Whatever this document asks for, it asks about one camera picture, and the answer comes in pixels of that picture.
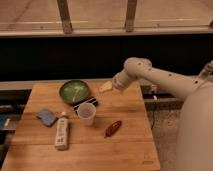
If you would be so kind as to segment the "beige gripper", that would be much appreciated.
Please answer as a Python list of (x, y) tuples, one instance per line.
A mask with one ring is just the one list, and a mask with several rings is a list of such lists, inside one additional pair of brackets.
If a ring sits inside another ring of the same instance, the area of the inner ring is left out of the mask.
[(124, 70), (117, 73), (111, 81), (105, 82), (100, 88), (99, 92), (104, 93), (107, 91), (111, 91), (114, 88), (123, 91), (127, 89), (131, 83), (134, 81), (134, 78), (129, 76)]

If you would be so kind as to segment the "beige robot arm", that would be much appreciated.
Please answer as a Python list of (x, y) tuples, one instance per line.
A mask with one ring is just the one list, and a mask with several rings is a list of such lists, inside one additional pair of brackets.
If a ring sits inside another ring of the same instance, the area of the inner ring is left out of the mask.
[(213, 60), (196, 77), (154, 68), (146, 58), (128, 58), (100, 92), (124, 91), (145, 79), (184, 101), (180, 113), (175, 171), (213, 171)]

